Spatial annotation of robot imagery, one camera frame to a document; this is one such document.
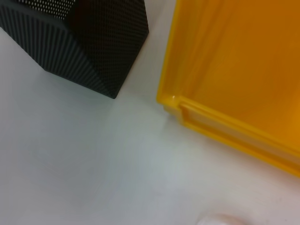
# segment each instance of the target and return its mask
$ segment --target yellow bin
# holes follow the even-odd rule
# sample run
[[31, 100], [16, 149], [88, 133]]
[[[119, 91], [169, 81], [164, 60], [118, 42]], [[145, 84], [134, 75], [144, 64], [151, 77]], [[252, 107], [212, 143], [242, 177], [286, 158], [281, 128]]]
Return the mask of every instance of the yellow bin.
[[300, 175], [300, 1], [178, 0], [157, 100], [184, 126]]

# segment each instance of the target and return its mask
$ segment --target white surface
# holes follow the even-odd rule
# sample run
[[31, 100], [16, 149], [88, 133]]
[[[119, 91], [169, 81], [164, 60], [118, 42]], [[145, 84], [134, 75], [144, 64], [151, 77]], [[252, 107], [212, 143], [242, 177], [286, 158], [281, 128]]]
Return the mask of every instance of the white surface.
[[174, 0], [116, 100], [42, 70], [0, 30], [0, 221], [194, 225], [209, 212], [299, 225], [300, 180], [181, 127], [155, 101]]

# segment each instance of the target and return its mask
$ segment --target white tabletop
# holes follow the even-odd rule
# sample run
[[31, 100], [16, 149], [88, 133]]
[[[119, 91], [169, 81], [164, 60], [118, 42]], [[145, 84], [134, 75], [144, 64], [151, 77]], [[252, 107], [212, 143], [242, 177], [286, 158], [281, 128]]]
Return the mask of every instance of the white tabletop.
[[1, 224], [300, 224], [300, 179], [156, 103], [174, 3], [146, 1], [150, 34], [115, 100], [45, 72], [0, 30]]

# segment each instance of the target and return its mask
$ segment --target yellow tray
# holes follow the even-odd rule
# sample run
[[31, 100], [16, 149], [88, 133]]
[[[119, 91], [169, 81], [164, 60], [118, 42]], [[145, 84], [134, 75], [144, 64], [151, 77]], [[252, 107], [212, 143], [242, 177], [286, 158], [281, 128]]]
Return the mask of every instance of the yellow tray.
[[178, 0], [157, 100], [300, 176], [300, 1]]

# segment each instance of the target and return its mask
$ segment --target black textured box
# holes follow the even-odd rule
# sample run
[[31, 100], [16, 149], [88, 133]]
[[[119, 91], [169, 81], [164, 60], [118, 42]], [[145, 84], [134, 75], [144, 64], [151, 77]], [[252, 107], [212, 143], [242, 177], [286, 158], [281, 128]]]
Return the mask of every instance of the black textured box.
[[111, 98], [149, 33], [143, 0], [0, 0], [0, 26], [44, 70]]

